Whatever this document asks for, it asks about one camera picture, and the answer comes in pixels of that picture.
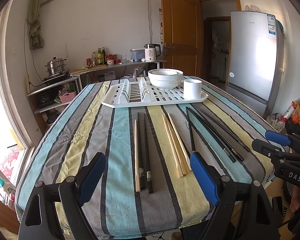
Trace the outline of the person right hand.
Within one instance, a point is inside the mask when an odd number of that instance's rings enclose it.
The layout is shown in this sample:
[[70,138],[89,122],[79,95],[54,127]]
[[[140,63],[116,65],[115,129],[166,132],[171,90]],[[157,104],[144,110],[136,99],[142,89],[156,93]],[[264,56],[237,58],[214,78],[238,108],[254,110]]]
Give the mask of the person right hand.
[[290,202],[290,211],[295,213],[300,207],[300,188],[297,186],[293,187],[292,198]]

